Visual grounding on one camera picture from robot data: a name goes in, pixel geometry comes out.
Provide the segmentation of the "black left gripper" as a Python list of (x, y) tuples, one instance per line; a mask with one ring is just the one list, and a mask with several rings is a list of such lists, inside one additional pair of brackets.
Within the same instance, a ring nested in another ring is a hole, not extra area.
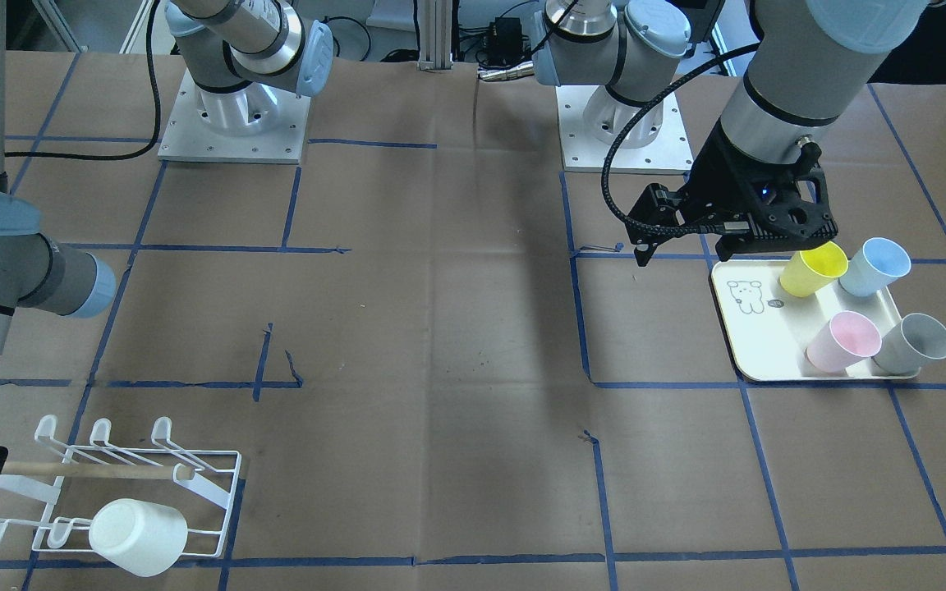
[(715, 246), (722, 261), (814, 250), (838, 235), (822, 150), (812, 140), (795, 147), (795, 162), (765, 163), (736, 149), (720, 127), (710, 132), (682, 187), (682, 217), (725, 231)]

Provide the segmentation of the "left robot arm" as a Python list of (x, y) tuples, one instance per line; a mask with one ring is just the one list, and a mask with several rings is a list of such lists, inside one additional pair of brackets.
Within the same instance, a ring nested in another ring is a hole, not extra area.
[[(908, 38), (925, 1), (754, 1), (758, 40), (682, 77), (687, 16), (667, 1), (544, 1), (526, 60), (544, 85), (592, 85), (607, 119), (602, 199), (626, 226), (636, 262), (686, 235), (719, 236), (735, 254), (813, 250), (836, 238), (820, 140), (891, 50)], [(664, 99), (710, 68), (750, 56), (679, 190), (650, 184), (624, 210), (609, 187), (621, 143)]]

